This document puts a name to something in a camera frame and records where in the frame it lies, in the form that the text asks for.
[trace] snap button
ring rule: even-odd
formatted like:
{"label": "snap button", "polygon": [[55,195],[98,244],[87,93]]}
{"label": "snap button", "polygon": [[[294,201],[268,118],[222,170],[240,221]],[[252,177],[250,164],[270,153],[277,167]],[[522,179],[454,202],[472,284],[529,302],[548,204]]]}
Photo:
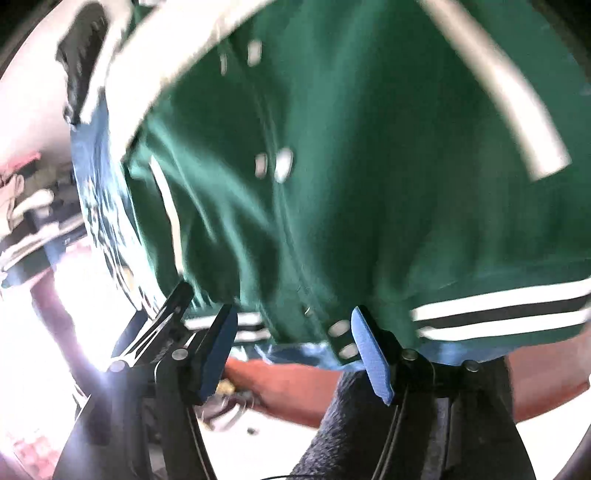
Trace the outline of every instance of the snap button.
{"label": "snap button", "polygon": [[329,328],[329,335],[331,337],[340,337],[349,330],[351,330],[351,322],[349,320],[339,320]]}
{"label": "snap button", "polygon": [[282,148],[275,159],[275,180],[283,183],[290,176],[294,153],[289,148]]}
{"label": "snap button", "polygon": [[255,175],[258,179],[263,179],[267,175],[267,155],[264,153],[259,153],[255,157]]}
{"label": "snap button", "polygon": [[248,66],[259,65],[262,57],[262,41],[252,40],[248,43]]}
{"label": "snap button", "polygon": [[220,55],[220,71],[222,73],[222,77],[228,71],[228,56],[225,53]]}
{"label": "snap button", "polygon": [[357,345],[350,343],[340,350],[339,357],[341,357],[343,360],[348,360],[349,358],[353,358],[358,353],[359,350],[357,349]]}

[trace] white button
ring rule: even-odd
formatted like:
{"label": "white button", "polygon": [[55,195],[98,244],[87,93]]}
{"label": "white button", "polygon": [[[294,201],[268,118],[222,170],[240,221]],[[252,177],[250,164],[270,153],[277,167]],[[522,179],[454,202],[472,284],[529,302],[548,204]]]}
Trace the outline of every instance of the white button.
{"label": "white button", "polygon": [[283,183],[290,176],[291,166],[294,162],[294,153],[289,148],[279,150],[275,159],[275,179]]}
{"label": "white button", "polygon": [[258,179],[267,175],[267,155],[264,153],[259,153],[255,158],[255,175]]}
{"label": "white button", "polygon": [[252,40],[248,44],[248,66],[259,65],[262,57],[262,41]]}
{"label": "white button", "polygon": [[341,349],[341,351],[339,352],[339,357],[341,357],[344,360],[348,360],[349,358],[353,358],[358,353],[359,350],[357,349],[357,345],[355,345],[354,343],[350,343]]}
{"label": "white button", "polygon": [[224,76],[228,71],[228,56],[225,53],[220,55],[220,70],[222,72],[222,76]]}
{"label": "white button", "polygon": [[329,335],[331,337],[340,337],[351,330],[351,322],[348,320],[340,320],[329,328]]}

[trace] green fabric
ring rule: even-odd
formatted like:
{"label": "green fabric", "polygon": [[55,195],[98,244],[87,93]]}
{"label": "green fabric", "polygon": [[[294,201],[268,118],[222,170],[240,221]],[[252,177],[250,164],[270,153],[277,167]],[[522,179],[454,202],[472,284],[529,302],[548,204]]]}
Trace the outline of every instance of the green fabric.
{"label": "green fabric", "polygon": [[[547,105],[570,166],[530,180],[498,110],[417,2],[277,1],[161,95],[128,152],[139,234],[163,292],[178,275],[152,157],[180,218],[192,313],[224,302],[260,311],[277,342],[328,339],[338,352],[350,336],[328,328],[364,304],[416,346],[417,306],[590,276],[585,79],[527,1],[465,5]],[[249,67],[253,39],[262,61]],[[277,183],[284,147],[294,164]],[[254,175],[260,153],[264,179]]]}

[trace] metal screw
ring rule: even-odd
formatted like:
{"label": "metal screw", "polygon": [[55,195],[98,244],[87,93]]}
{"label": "metal screw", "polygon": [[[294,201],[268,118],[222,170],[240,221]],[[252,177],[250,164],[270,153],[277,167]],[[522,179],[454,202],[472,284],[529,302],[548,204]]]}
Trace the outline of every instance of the metal screw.
{"label": "metal screw", "polygon": [[404,358],[405,360],[408,360],[409,362],[412,362],[418,358],[418,353],[416,350],[412,350],[410,348],[405,348],[402,351],[402,358]]}
{"label": "metal screw", "polygon": [[123,360],[115,360],[109,367],[113,373],[121,372],[127,364]]}
{"label": "metal screw", "polygon": [[184,348],[178,348],[173,352],[173,359],[174,360],[185,360],[189,356],[189,352],[187,352]]}
{"label": "metal screw", "polygon": [[474,360],[466,360],[464,362],[464,368],[469,372],[478,372],[480,370],[480,365]]}

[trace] green jacket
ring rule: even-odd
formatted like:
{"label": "green jacket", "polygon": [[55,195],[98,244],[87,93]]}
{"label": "green jacket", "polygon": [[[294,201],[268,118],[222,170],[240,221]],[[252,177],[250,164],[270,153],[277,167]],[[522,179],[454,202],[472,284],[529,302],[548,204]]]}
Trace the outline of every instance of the green jacket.
{"label": "green jacket", "polygon": [[526,0],[163,4],[106,84],[165,294],[357,359],[555,342],[591,291],[591,87]]}

